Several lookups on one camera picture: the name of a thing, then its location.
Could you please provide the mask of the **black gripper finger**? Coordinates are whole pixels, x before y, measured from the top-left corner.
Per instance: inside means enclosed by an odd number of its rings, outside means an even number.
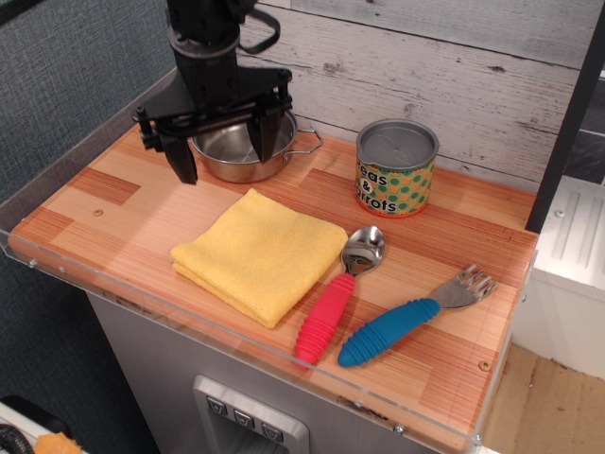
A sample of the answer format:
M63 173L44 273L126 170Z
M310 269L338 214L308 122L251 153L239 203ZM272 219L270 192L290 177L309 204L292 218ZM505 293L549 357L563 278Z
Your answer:
M274 151L286 109L282 106L253 107L247 120L247 131L259 161L268 161Z
M182 183L196 184L197 166L187 138L164 136L164 155Z

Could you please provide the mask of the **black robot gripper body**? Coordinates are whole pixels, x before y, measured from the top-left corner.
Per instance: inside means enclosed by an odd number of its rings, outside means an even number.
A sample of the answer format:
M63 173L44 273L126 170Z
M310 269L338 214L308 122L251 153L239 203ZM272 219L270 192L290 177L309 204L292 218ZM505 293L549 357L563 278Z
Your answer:
M136 108L145 148L163 151L163 137L187 138L246 124L253 107L291 108L285 68L240 66L236 39L205 47L184 37L169 39L177 71L158 93Z

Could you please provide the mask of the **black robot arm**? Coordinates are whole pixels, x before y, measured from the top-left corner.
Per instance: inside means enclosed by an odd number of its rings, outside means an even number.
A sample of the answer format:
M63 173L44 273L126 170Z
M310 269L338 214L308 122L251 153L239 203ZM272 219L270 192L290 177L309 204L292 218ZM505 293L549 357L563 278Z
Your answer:
M133 113L145 148L163 153L179 179L194 184L189 138L244 124L259 160L268 161L292 107L292 74L241 66L236 52L256 55L277 43L278 20L252 1L170 1L167 20L176 70Z

